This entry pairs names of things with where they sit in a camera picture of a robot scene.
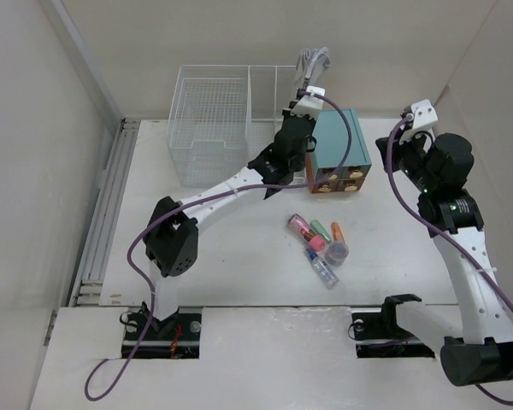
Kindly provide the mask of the teal orange drawer box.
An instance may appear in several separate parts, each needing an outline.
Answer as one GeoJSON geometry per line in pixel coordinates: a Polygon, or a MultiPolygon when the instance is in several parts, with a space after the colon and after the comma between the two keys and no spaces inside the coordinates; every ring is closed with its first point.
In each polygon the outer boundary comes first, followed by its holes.
{"type": "Polygon", "coordinates": [[[361,190],[372,166],[363,131],[353,109],[343,111],[351,129],[351,147],[342,168],[334,169],[345,155],[348,131],[336,110],[322,111],[316,122],[313,137],[317,145],[306,156],[306,177],[309,182],[324,182],[309,187],[312,194],[356,192],[361,190]]]}

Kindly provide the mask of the grey white manual booklet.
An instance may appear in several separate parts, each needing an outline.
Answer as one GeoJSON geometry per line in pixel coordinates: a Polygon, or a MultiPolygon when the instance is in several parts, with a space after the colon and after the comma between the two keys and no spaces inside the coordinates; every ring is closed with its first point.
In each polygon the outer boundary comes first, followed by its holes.
{"type": "Polygon", "coordinates": [[[298,55],[294,87],[305,89],[317,85],[319,78],[330,68],[331,59],[328,47],[301,49],[298,55]]]}

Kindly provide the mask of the clear jar of paperclips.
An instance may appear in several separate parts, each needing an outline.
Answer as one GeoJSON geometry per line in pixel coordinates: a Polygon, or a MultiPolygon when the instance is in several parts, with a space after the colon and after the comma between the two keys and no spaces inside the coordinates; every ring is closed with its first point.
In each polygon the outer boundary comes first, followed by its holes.
{"type": "Polygon", "coordinates": [[[324,259],[326,263],[332,267],[341,266],[349,254],[349,248],[344,242],[333,241],[326,249],[324,259]]]}

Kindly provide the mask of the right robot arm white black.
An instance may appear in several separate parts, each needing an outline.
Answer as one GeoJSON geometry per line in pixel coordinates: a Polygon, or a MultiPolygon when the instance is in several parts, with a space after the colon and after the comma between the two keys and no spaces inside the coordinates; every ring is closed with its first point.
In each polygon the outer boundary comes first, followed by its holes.
{"type": "Polygon", "coordinates": [[[436,316],[414,295],[389,296],[379,315],[391,337],[407,331],[438,356],[456,386],[513,380],[513,305],[488,260],[484,222],[464,184],[474,165],[472,146],[452,133],[426,149],[424,138],[376,141],[386,172],[400,171],[420,191],[414,218],[426,226],[455,291],[462,324],[436,316]]]}

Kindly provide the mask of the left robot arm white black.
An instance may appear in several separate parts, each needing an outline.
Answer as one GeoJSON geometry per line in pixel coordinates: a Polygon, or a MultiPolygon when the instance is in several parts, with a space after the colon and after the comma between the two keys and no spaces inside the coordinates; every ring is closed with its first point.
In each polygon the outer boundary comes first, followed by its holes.
{"type": "Polygon", "coordinates": [[[154,338],[173,331],[179,311],[173,280],[196,262],[199,235],[239,208],[294,186],[295,174],[304,170],[306,155],[316,146],[313,131],[322,105],[317,95],[300,95],[283,110],[273,142],[239,172],[192,198],[166,196],[157,203],[142,236],[153,270],[150,300],[142,311],[144,328],[154,338]]]}

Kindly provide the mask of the green highlighter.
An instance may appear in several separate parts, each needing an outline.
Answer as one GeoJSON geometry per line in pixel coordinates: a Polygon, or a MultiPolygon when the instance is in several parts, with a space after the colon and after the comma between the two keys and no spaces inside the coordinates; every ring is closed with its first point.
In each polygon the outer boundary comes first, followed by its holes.
{"type": "Polygon", "coordinates": [[[312,220],[310,222],[310,227],[315,233],[319,234],[326,243],[331,243],[333,241],[332,236],[319,220],[312,220]]]}

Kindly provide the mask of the pink marker tube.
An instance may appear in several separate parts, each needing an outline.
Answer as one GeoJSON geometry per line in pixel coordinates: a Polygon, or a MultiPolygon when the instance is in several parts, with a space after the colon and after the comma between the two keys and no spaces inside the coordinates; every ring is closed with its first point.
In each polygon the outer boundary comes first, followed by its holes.
{"type": "Polygon", "coordinates": [[[302,239],[315,252],[321,252],[327,247],[325,240],[317,234],[299,214],[293,214],[287,221],[287,227],[302,239]]]}

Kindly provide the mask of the orange highlighter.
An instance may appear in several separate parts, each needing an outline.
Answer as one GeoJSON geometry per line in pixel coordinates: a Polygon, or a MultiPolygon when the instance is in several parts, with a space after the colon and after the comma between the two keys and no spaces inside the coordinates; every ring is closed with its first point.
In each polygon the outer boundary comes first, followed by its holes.
{"type": "Polygon", "coordinates": [[[341,227],[338,222],[333,222],[331,224],[331,231],[333,234],[333,240],[335,242],[342,242],[342,243],[345,242],[343,232],[342,232],[341,227]]]}

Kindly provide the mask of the clear bottle blue cap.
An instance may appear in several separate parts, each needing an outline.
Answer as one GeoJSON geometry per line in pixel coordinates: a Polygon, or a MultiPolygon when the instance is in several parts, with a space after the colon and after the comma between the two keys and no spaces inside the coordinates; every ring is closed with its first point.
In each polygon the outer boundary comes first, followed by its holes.
{"type": "Polygon", "coordinates": [[[328,289],[332,289],[339,282],[330,266],[312,249],[307,248],[305,254],[308,256],[312,269],[328,289]]]}

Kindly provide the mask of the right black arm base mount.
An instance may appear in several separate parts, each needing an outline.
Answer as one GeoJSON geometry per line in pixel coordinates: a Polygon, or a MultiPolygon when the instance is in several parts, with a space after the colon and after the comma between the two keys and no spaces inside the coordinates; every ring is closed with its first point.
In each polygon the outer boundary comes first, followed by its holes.
{"type": "Polygon", "coordinates": [[[434,359],[435,353],[397,323],[397,306],[421,302],[414,294],[387,296],[381,305],[351,310],[348,335],[358,359],[434,359]]]}

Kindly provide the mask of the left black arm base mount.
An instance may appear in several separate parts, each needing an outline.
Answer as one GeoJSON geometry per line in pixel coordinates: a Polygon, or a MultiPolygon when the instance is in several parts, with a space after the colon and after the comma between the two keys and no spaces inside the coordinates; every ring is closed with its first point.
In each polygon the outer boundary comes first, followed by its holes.
{"type": "Polygon", "coordinates": [[[138,310],[130,309],[122,313],[119,321],[124,326],[121,357],[127,359],[182,360],[198,359],[203,322],[203,309],[200,307],[180,307],[169,318],[157,322],[153,320],[138,348],[135,345],[146,325],[145,304],[138,310]]]}

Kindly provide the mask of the aluminium rail frame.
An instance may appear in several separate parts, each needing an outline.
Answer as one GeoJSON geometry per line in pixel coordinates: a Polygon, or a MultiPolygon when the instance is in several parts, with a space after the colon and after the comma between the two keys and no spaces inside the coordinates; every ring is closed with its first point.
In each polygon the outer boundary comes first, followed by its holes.
{"type": "Polygon", "coordinates": [[[139,120],[122,120],[106,167],[100,172],[97,202],[68,294],[69,308],[99,303],[139,128],[139,120]]]}

